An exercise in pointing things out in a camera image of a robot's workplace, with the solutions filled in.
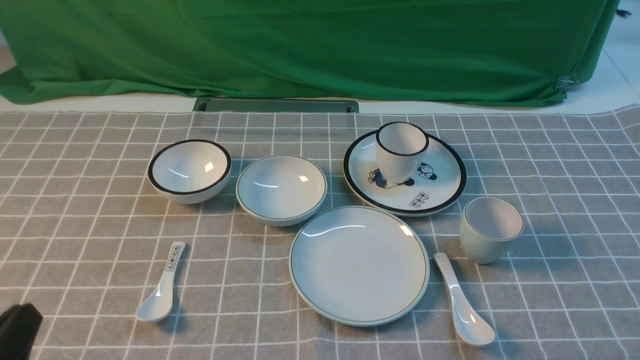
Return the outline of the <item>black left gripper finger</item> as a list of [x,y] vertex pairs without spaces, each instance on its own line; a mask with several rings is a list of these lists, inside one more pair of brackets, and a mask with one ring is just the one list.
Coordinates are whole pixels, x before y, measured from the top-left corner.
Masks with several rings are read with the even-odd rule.
[[14,304],[0,316],[0,358],[28,360],[43,316],[32,303]]

